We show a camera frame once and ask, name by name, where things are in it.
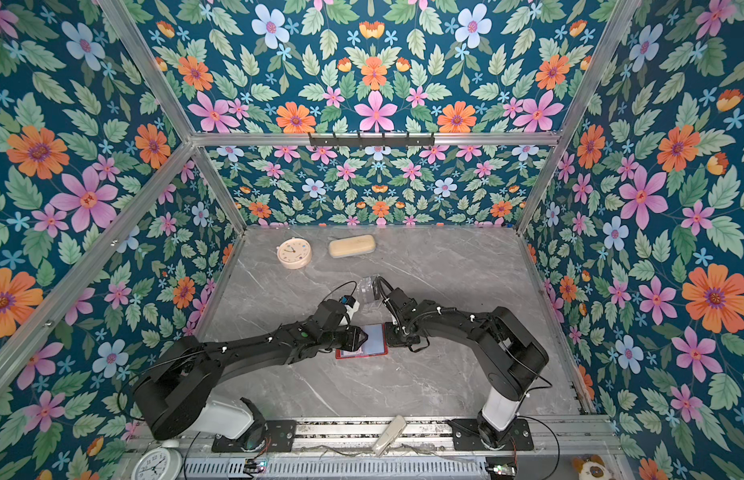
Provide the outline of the red card holder wallet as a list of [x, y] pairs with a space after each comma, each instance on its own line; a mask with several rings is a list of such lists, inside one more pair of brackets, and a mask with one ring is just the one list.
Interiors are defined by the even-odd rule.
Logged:
[[361, 329], [367, 335], [366, 341], [353, 352], [338, 350], [335, 353], [337, 360], [377, 357], [388, 353], [383, 324], [364, 325]]

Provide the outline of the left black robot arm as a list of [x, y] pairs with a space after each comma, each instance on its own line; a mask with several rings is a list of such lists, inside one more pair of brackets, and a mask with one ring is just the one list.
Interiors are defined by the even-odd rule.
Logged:
[[368, 335], [351, 323], [358, 310], [359, 302], [345, 295], [322, 301], [306, 320], [282, 324], [271, 333], [220, 342], [184, 337], [140, 376], [133, 399], [156, 440], [198, 432], [251, 450], [264, 437], [264, 417], [250, 400], [226, 400], [213, 390], [238, 376], [321, 352], [359, 350]]

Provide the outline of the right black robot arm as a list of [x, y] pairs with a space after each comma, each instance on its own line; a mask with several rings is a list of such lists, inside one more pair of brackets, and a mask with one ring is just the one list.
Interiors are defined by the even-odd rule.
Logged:
[[418, 301], [381, 276], [372, 285], [392, 317], [384, 326], [389, 347], [419, 353], [433, 338], [441, 338], [473, 352], [491, 387], [477, 415], [475, 436], [490, 449], [504, 446], [521, 405], [549, 362], [541, 343], [506, 307], [472, 313]]

